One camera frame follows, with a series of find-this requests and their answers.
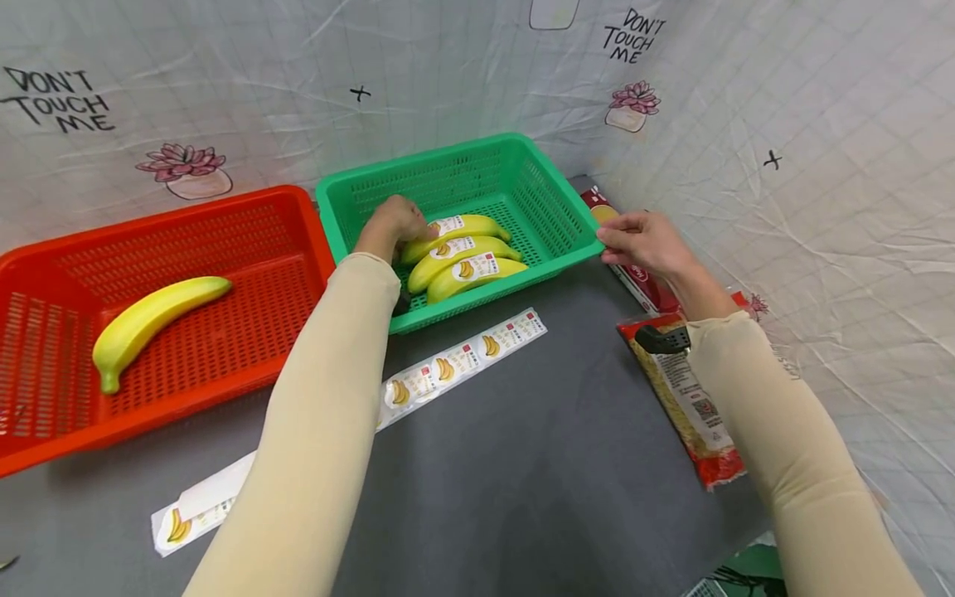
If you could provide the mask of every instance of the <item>hand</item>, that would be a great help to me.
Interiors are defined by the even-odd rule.
[[[428,227],[417,205],[401,195],[391,195],[378,205],[365,227],[376,234],[394,238],[396,243],[415,239],[427,240],[437,236],[437,232]]]
[[[362,228],[354,252],[372,253],[390,262],[399,243],[436,237],[437,231],[428,227],[417,205],[401,195],[391,195]]]
[[[606,249],[605,264],[637,266],[664,279],[694,269],[698,262],[667,216],[633,211],[607,220],[597,238]]]

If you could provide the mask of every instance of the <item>red plastic basket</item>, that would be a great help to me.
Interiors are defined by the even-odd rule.
[[[308,194],[278,186],[0,257],[0,477],[101,448],[278,377],[334,261]],[[93,344],[123,309],[195,276],[233,283],[99,391]]]

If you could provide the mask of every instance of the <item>left hand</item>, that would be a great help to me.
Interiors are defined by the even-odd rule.
[[[399,243],[436,237],[437,231],[428,227],[417,205],[401,195],[391,195],[374,210],[354,251],[371,253],[390,261]]]
[[[430,240],[437,235],[436,231],[428,227],[417,205],[401,195],[391,195],[378,205],[366,228],[374,230],[376,234],[387,235],[396,243],[416,239]]]

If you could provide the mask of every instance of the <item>red package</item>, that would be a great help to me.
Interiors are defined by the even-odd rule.
[[[590,207],[590,214],[600,224],[620,215],[596,185],[581,193],[581,199]],[[667,283],[656,280],[645,269],[637,266],[609,267],[620,278],[630,294],[640,302],[640,306],[650,315],[675,313],[680,309],[680,304]]]
[[[740,307],[747,307],[742,292],[737,292],[732,298]],[[667,332],[686,324],[682,315],[670,313],[647,321],[622,324],[617,326],[617,331],[647,374],[653,391],[693,461],[697,476],[707,491],[712,491],[716,485],[746,474],[732,438],[710,397],[700,388],[690,370],[686,352],[650,354],[634,340],[637,330],[643,326]]]

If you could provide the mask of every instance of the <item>qr code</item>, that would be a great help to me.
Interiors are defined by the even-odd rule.
[[[709,423],[717,417],[716,407],[713,406],[709,398],[703,398],[702,400],[693,402],[693,408],[696,409],[696,413],[700,415],[700,418],[702,418],[705,423]]]

